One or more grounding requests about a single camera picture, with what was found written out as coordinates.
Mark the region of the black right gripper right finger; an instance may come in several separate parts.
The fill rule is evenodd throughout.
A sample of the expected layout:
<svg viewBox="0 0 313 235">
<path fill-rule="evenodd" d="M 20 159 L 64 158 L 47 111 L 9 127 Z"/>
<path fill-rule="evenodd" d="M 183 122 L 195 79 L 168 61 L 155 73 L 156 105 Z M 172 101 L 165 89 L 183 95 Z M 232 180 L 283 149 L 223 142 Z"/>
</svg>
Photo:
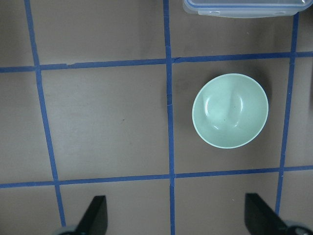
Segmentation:
<svg viewBox="0 0 313 235">
<path fill-rule="evenodd" d="M 284 235 L 287 225 L 257 194 L 245 194 L 245 226 L 250 235 Z"/>
</svg>

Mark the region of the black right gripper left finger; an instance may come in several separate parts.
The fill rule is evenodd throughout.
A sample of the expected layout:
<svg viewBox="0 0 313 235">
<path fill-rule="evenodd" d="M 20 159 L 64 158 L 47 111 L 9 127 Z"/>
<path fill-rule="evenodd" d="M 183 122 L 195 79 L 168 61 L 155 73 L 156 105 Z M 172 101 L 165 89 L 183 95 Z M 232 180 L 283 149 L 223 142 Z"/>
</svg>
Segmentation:
<svg viewBox="0 0 313 235">
<path fill-rule="evenodd" d="M 108 228 L 107 201 L 95 196 L 77 226 L 78 235 L 105 235 Z"/>
</svg>

